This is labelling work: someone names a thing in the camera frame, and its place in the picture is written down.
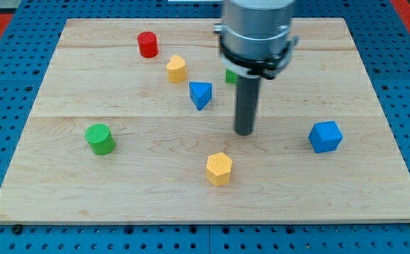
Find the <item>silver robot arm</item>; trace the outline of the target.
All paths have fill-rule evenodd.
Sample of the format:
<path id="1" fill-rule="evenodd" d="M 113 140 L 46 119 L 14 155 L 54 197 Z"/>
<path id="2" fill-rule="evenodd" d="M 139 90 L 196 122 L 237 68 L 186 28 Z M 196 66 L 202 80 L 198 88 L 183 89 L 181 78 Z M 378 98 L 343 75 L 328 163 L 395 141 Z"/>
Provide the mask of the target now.
<path id="1" fill-rule="evenodd" d="M 223 0 L 219 54 L 244 78 L 274 79 L 291 61 L 299 38 L 290 37 L 295 0 Z"/>

